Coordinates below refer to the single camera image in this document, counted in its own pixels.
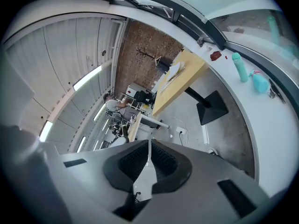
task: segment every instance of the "window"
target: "window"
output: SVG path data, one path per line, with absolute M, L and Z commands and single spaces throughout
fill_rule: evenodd
M 250 10 L 213 18 L 211 21 L 228 41 L 264 55 L 299 84 L 298 40 L 282 12 Z

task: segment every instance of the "light fixture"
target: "light fixture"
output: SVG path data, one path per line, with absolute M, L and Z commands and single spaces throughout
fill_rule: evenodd
M 97 141 L 97 142 L 95 143 L 95 146 L 94 146 L 94 149 L 93 149 L 93 150 L 95 150 L 95 148 L 97 147 L 98 142 L 99 142 L 99 141 Z
M 45 125 L 43 126 L 43 129 L 41 131 L 41 134 L 39 136 L 39 140 L 41 142 L 45 142 L 46 138 L 50 132 L 50 129 L 52 127 L 53 123 L 51 123 L 50 121 L 46 121 Z
M 108 123 L 108 121 L 109 121 L 109 119 L 107 119 L 107 121 L 106 121 L 106 123 L 105 123 L 105 125 L 104 125 L 104 127 L 103 127 L 103 129 L 102 129 L 102 131 L 105 129 L 106 124 Z
M 99 110 L 99 112 L 96 114 L 96 116 L 94 116 L 94 118 L 93 118 L 94 121 L 97 119 L 97 117 L 103 111 L 104 108 L 105 108 L 105 104 L 103 104 L 102 108 Z
M 81 140 L 81 143 L 80 143 L 80 145 L 79 145 L 79 148 L 78 148 L 78 150 L 77 150 L 77 153 L 79 153 L 79 152 L 80 152 L 80 150 L 81 150 L 81 148 L 82 148 L 82 145 L 83 145 L 83 143 L 84 143 L 85 139 L 86 139 L 86 137 L 85 137 L 85 136 L 83 136 L 83 138 L 82 138 L 82 140 Z
M 89 72 L 87 75 L 83 76 L 77 83 L 73 85 L 74 90 L 77 91 L 80 89 L 81 86 L 83 86 L 87 81 L 89 81 L 92 77 L 94 77 L 96 74 L 98 74 L 102 70 L 102 66 L 99 66 Z
M 99 148 L 99 149 L 101 149 L 101 148 L 102 148 L 102 145 L 103 145 L 103 143 L 104 143 L 104 141 L 101 143 L 101 146 L 100 146 L 100 148 Z

